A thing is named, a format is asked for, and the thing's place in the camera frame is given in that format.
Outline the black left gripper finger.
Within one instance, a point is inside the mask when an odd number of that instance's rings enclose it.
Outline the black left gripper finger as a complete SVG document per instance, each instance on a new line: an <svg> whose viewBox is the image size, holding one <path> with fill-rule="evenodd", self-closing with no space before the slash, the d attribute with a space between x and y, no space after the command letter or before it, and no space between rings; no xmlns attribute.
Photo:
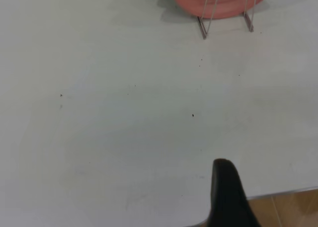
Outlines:
<svg viewBox="0 0 318 227"><path fill-rule="evenodd" d="M211 210L208 227L259 227L235 165L227 159L213 161Z"/></svg>

